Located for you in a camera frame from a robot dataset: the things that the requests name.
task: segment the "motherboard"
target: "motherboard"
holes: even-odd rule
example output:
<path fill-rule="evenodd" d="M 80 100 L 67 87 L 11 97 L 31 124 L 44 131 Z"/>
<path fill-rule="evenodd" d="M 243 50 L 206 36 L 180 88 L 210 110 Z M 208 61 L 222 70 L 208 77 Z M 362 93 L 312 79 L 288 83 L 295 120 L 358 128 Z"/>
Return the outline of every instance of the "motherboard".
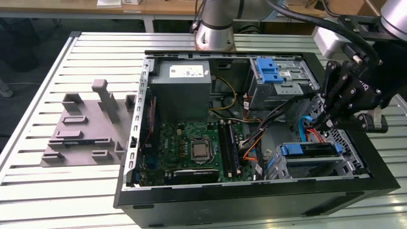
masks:
<path fill-rule="evenodd" d="M 196 183 L 202 178 L 208 182 L 208 177 L 210 182 L 251 180 L 252 169 L 248 164 L 242 166 L 238 158 L 243 138 L 240 122 L 162 124 L 158 156 L 146 157 L 146 185 L 172 184 L 175 177 L 183 177 L 176 184 Z"/>

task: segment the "slotted metal surface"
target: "slotted metal surface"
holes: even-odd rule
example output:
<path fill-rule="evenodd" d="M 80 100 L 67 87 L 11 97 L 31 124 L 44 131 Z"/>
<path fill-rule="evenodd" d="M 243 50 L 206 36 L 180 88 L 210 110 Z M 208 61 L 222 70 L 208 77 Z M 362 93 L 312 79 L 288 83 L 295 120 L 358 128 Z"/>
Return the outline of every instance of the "slotted metal surface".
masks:
<path fill-rule="evenodd" d="M 312 52 L 326 65 L 311 36 L 236 35 L 239 51 Z M 144 50 L 194 50 L 190 34 L 83 33 L 70 38 L 0 155 L 0 227 L 134 229 L 131 219 L 114 209 L 119 165 L 39 167 L 59 121 L 64 94 L 96 99 L 94 79 L 110 82 L 115 98 L 135 94 Z M 371 141 L 402 186 L 338 213 L 316 218 L 274 219 L 194 228 L 407 228 L 407 116 L 399 97 L 384 110 L 390 130 Z"/>

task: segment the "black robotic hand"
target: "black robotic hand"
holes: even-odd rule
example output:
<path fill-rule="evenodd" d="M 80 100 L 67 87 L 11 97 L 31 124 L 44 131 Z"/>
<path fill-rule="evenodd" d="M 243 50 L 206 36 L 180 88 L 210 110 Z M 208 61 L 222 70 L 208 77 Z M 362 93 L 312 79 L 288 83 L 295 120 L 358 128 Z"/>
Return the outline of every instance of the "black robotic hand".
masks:
<path fill-rule="evenodd" d="M 326 66 L 326 82 L 322 88 L 323 112 L 312 122 L 316 130 L 330 128 L 386 133 L 388 130 L 382 108 L 387 107 L 391 97 L 379 88 L 362 82 L 370 69 L 355 61 L 340 65 L 330 61 Z"/>

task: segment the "wooden table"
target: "wooden table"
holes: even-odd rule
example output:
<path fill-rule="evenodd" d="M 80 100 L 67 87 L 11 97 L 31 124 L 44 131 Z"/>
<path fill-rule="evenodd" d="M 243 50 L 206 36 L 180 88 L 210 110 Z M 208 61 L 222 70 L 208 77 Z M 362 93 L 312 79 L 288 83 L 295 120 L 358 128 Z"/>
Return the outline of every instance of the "wooden table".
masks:
<path fill-rule="evenodd" d="M 143 0 L 140 5 L 122 8 L 98 9 L 98 0 L 0 0 L 0 17 L 20 18 L 76 18 L 76 19 L 142 19 L 146 31 L 154 32 L 154 20 L 192 20 L 195 0 Z M 331 0 L 332 11 L 356 14 L 363 0 Z M 314 7 L 288 6 L 295 12 L 327 17 L 324 11 Z M 271 21 L 286 22 L 278 16 Z"/>

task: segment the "green motherboard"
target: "green motherboard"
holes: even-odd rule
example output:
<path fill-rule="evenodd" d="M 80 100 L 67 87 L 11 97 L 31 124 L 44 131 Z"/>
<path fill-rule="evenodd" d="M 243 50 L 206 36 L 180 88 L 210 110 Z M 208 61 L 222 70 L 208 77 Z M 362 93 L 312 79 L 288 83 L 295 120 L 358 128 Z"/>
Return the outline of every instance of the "green motherboard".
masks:
<path fill-rule="evenodd" d="M 243 140 L 243 127 L 240 122 L 231 124 L 236 142 Z M 156 169 L 144 170 L 148 185 L 166 185 L 164 171 L 176 169 L 216 169 L 218 182 L 248 181 L 252 179 L 250 165 L 240 167 L 240 174 L 226 176 L 223 172 L 222 150 L 218 134 L 218 123 L 180 123 L 163 124 L 160 128 L 159 154 Z"/>

